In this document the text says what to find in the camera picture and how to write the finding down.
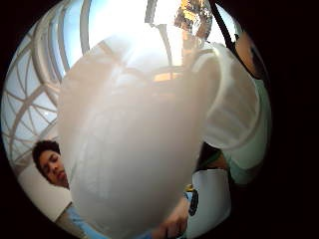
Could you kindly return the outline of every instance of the man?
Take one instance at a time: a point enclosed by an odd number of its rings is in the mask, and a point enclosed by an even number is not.
[[[60,147],[55,141],[38,141],[32,151],[33,160],[39,172],[49,183],[69,189],[67,174],[61,160]],[[189,202],[181,198],[179,204],[166,221],[152,232],[139,239],[162,239],[181,236],[186,230]],[[76,213],[74,208],[68,210],[70,219],[78,225],[90,239],[106,239],[106,237],[90,227]]]

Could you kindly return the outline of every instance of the hand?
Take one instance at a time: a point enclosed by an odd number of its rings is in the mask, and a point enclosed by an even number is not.
[[[181,236],[187,227],[189,202],[181,198],[170,216],[152,231],[152,239],[174,238]]]
[[[206,168],[216,168],[216,167],[224,169],[224,170],[228,169],[227,161],[222,153],[220,154],[220,157],[216,161],[211,162],[210,164],[206,166]]]

